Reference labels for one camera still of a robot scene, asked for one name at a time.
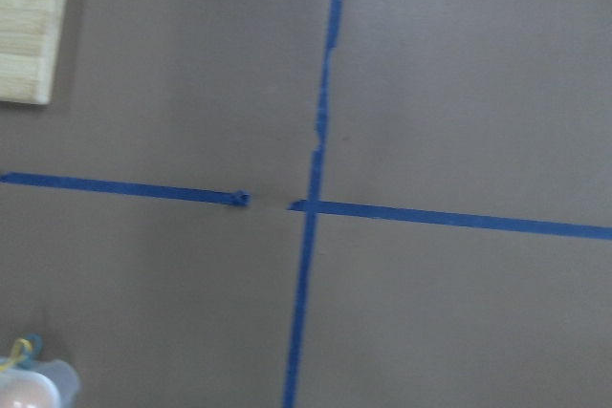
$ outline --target gray floor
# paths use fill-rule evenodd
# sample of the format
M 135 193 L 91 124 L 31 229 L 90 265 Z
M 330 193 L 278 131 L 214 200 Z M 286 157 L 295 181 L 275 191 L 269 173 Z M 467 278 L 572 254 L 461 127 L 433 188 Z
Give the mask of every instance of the gray floor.
M 612 226 L 612 0 L 345 0 L 324 199 Z M 280 406 L 329 0 L 71 0 L 55 100 L 0 169 L 0 342 L 78 406 Z M 612 403 L 611 243 L 320 218 L 297 406 Z

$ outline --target vertical blue tape line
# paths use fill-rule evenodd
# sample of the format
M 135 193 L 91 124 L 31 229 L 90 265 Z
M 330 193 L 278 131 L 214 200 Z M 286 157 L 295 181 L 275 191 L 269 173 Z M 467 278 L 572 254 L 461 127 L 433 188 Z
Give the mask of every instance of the vertical blue tape line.
M 224 193 L 221 191 L 200 190 L 196 188 L 177 188 L 174 186 L 147 185 L 144 183 L 94 181 L 75 177 L 44 176 L 19 172 L 9 172 L 0 175 L 0 183 L 113 193 L 119 195 L 146 196 L 166 200 L 195 201 L 199 203 L 225 204 L 238 207 L 249 205 L 251 200 L 251 195 L 245 191 Z
M 294 318 L 291 331 L 291 342 L 289 356 L 287 359 L 287 373 L 285 376 L 285 388 L 283 393 L 283 408 L 295 407 L 295 396 L 299 377 L 299 363 L 302 351 L 304 335 L 304 322 L 308 304 L 308 288 L 310 284 L 310 272 L 315 250 L 317 236 L 317 207 L 320 201 L 321 184 L 323 180 L 323 167 L 325 164 L 325 149 L 327 145 L 328 130 L 328 107 L 329 107 L 329 82 L 330 66 L 333 50 L 338 44 L 340 19 L 342 13 L 342 0 L 331 0 L 329 11 L 329 22 L 327 28 L 327 39 L 323 56 L 323 68 L 318 94 L 317 124 L 318 148 L 313 152 L 310 174 L 310 185 L 308 200 L 305 202 L 304 234 L 302 240 L 302 251 L 297 275 L 297 286 L 295 289 Z
M 289 210 L 306 212 L 305 201 L 293 203 Z M 509 219 L 488 215 L 457 214 L 433 210 L 402 209 L 379 205 L 332 203 L 322 201 L 315 212 L 328 215 L 364 217 L 368 219 L 413 222 L 418 224 L 463 226 L 468 228 L 516 231 L 519 233 L 546 234 L 569 238 L 612 240 L 612 228 L 606 226 L 564 224 L 539 220 Z

